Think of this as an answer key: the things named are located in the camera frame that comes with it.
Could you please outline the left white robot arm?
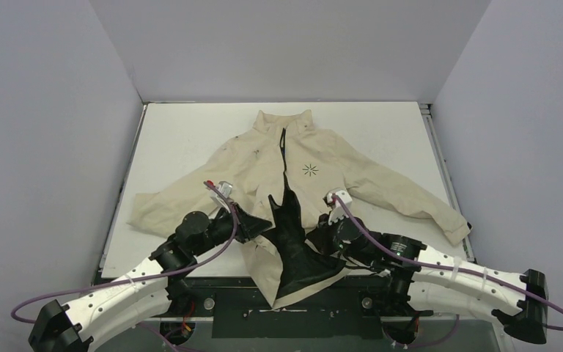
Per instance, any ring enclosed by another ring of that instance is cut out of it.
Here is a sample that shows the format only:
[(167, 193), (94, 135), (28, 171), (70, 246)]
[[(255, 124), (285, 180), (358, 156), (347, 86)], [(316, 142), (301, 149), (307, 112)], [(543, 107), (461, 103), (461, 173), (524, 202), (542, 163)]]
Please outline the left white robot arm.
[(98, 285), (64, 304), (48, 302), (28, 338), (32, 350), (95, 351), (143, 320), (166, 312), (183, 314), (190, 304), (184, 278), (197, 257), (231, 240), (249, 241), (272, 225), (236, 203), (213, 218), (201, 211), (188, 213), (167, 241), (110, 286)]

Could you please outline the beige zip jacket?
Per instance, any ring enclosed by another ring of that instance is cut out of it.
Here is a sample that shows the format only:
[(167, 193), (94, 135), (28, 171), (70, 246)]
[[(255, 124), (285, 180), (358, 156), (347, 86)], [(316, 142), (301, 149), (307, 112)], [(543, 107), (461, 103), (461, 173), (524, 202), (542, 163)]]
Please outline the beige zip jacket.
[(206, 180), (227, 181), (245, 212), (273, 227), (241, 247), (247, 271), (274, 309), (294, 304), (341, 279), (347, 269), (306, 243), (328, 208), (324, 196), (344, 189), (352, 197), (415, 219), (430, 219), (451, 244), (471, 231), (449, 204), (408, 177), (361, 154), (339, 134), (318, 129), (312, 113), (260, 112), (250, 131), (233, 137), (198, 169), (158, 193), (137, 194), (129, 218), (138, 231), (171, 235), (194, 210), (216, 204)]

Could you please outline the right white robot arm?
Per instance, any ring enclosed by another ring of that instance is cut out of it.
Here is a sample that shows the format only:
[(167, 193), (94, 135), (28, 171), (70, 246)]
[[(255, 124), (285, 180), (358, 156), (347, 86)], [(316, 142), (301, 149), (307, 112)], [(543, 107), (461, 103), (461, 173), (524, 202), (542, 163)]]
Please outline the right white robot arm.
[(385, 277), (384, 287), (375, 294), (380, 311), (399, 316), (437, 312), (468, 316), (500, 326), (520, 341), (547, 342), (544, 273), (481, 267), (403, 235), (375, 231), (364, 235), (356, 226), (360, 221), (322, 220), (306, 238), (321, 254), (340, 254)]

